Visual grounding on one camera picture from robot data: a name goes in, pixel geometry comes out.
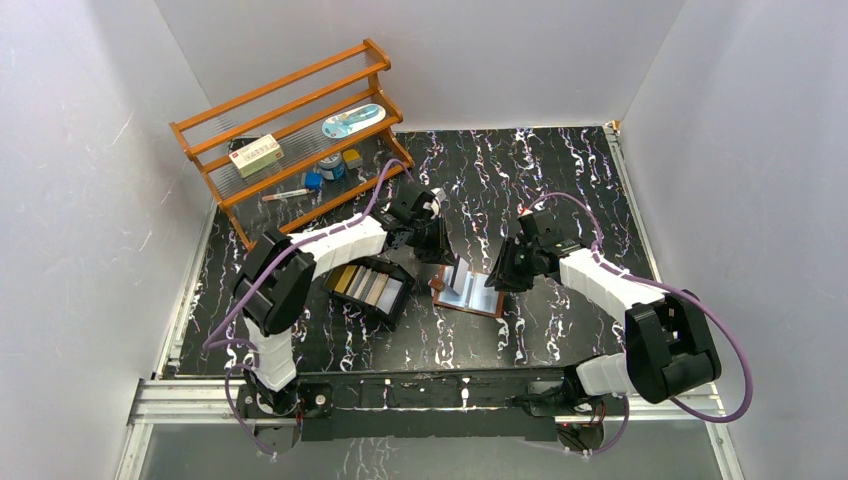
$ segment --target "small blue container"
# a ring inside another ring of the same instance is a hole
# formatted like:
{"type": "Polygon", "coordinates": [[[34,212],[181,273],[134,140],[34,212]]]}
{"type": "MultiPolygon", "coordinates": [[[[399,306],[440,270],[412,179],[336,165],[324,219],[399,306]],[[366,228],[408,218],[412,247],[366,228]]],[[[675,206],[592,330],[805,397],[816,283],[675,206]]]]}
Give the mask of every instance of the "small blue container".
{"type": "Polygon", "coordinates": [[[334,153],[329,157],[318,162],[318,169],[321,171],[321,176],[327,180],[339,180],[344,178],[344,162],[339,153],[334,153]]]}

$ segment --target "white wall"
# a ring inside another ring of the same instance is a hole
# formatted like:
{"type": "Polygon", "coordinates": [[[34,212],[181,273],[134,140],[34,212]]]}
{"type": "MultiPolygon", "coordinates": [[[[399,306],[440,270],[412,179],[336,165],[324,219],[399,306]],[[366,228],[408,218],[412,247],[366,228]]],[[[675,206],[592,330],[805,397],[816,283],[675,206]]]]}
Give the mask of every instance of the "white wall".
{"type": "Polygon", "coordinates": [[[0,477],[114,475],[211,202],[168,122],[208,105],[152,2],[0,2],[0,477]]]}
{"type": "MultiPolygon", "coordinates": [[[[690,0],[624,118],[661,271],[753,364],[747,478],[844,478],[848,4],[690,0]]],[[[719,384],[738,405],[736,361],[719,384]]]]}
{"type": "Polygon", "coordinates": [[[420,130],[620,119],[684,0],[156,3],[213,104],[371,37],[420,130]]]}

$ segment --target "wooden shelf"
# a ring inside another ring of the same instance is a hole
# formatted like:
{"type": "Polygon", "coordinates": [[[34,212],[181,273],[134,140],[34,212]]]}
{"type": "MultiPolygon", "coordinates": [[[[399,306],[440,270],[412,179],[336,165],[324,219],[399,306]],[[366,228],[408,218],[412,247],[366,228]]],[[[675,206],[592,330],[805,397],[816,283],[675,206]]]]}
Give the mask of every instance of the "wooden shelf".
{"type": "MultiPolygon", "coordinates": [[[[407,168],[413,166],[412,157],[400,146],[391,130],[393,125],[403,121],[403,115],[383,92],[377,78],[378,72],[389,68],[391,62],[385,52],[370,39],[365,39],[361,45],[187,120],[171,123],[171,129],[186,157],[197,166],[218,206],[227,214],[248,248],[252,247],[252,240],[233,207],[313,168],[324,157],[377,136],[407,168]],[[377,103],[385,108],[386,118],[343,139],[331,139],[321,132],[321,125],[327,117],[367,103],[377,103]],[[268,133],[277,139],[283,158],[243,178],[223,147],[238,136],[268,133]]],[[[395,167],[390,170],[389,176],[401,171],[400,167],[395,167]]],[[[340,195],[334,195],[332,200],[320,207],[280,226],[280,230],[289,232],[373,188],[376,183],[377,179],[372,178],[340,195]]]]}

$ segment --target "purple cable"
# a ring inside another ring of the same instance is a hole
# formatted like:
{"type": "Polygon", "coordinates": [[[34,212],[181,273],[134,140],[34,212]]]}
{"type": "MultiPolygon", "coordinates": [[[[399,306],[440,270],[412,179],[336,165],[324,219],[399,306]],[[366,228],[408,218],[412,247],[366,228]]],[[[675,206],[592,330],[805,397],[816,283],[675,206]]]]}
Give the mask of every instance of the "purple cable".
{"type": "Polygon", "coordinates": [[[688,300],[689,302],[692,303],[692,305],[695,305],[695,307],[698,310],[704,312],[704,315],[706,315],[707,318],[712,320],[712,322],[713,322],[713,324],[715,324],[716,328],[718,328],[721,331],[721,333],[725,336],[725,338],[727,338],[727,341],[730,342],[730,346],[733,347],[733,351],[736,352],[736,356],[739,358],[739,363],[742,365],[742,375],[745,378],[745,394],[742,397],[742,404],[739,405],[739,408],[736,409],[735,412],[731,413],[730,415],[723,416],[723,417],[713,417],[713,416],[701,413],[701,412],[689,407],[688,405],[685,405],[683,402],[681,402],[680,400],[678,400],[675,397],[670,398],[672,403],[674,403],[675,405],[680,407],[680,409],[683,410],[684,412],[686,412],[686,413],[688,413],[688,414],[690,414],[690,415],[692,415],[696,418],[704,420],[706,422],[712,422],[712,423],[730,423],[730,422],[733,422],[735,420],[738,420],[739,418],[742,417],[742,415],[745,415],[745,413],[748,411],[748,408],[750,408],[751,400],[754,397],[754,381],[753,381],[753,378],[752,378],[752,375],[751,375],[751,366],[748,363],[747,355],[745,355],[744,350],[742,350],[742,346],[739,345],[739,341],[736,340],[736,337],[734,337],[733,334],[730,333],[730,329],[727,327],[727,325],[724,323],[724,321],[722,321],[718,317],[718,315],[715,313],[715,311],[713,311],[710,307],[708,307],[703,302],[701,302],[700,300],[695,298],[694,295],[686,293],[686,292],[684,292],[683,290],[681,290],[677,287],[673,287],[671,285],[668,285],[668,284],[665,284],[665,283],[662,283],[662,282],[657,282],[655,280],[637,277],[636,275],[632,275],[630,273],[627,273],[624,270],[621,270],[620,268],[615,267],[612,264],[604,261],[603,257],[601,257],[601,254],[599,252],[599,250],[601,248],[601,240],[603,239],[603,234],[601,233],[601,227],[600,227],[600,224],[598,223],[598,219],[595,218],[595,215],[592,214],[592,211],[589,209],[589,207],[584,205],[583,202],[581,202],[580,200],[578,200],[574,196],[569,195],[567,193],[561,193],[561,192],[548,193],[548,194],[542,195],[535,202],[531,203],[530,207],[528,207],[528,209],[534,207],[536,204],[541,203],[542,201],[544,201],[545,199],[550,198],[550,197],[564,197],[564,198],[570,200],[571,202],[575,203],[580,208],[582,208],[583,211],[586,212],[586,214],[589,216],[589,219],[592,221],[592,225],[594,225],[594,227],[595,227],[595,236],[596,236],[596,240],[594,242],[592,242],[592,257],[595,259],[596,262],[598,262],[598,265],[601,268],[603,268],[604,270],[606,270],[606,271],[608,271],[608,272],[610,272],[614,275],[620,275],[621,278],[623,278],[625,280],[629,280],[631,282],[636,282],[636,283],[641,283],[643,285],[648,285],[648,286],[654,287],[654,288],[659,288],[661,290],[665,290],[669,293],[672,293],[674,295],[677,295],[681,298],[688,300]]]}
{"type": "Polygon", "coordinates": [[[263,442],[262,440],[259,440],[259,437],[257,437],[253,433],[253,429],[247,426],[247,423],[244,421],[243,418],[241,418],[241,415],[239,415],[238,411],[236,410],[236,404],[235,402],[233,402],[233,396],[230,395],[230,375],[233,374],[233,370],[250,370],[251,368],[252,367],[250,365],[246,365],[244,363],[237,363],[233,365],[229,370],[227,370],[227,373],[224,375],[224,393],[227,395],[227,403],[230,405],[230,410],[233,412],[233,417],[238,420],[239,425],[241,425],[241,428],[243,428],[244,431],[247,432],[248,435],[250,435],[250,438],[253,439],[253,443],[255,443],[257,447],[259,447],[259,450],[261,450],[262,453],[274,457],[277,455],[277,452],[275,452],[274,449],[267,443],[263,442]]]}

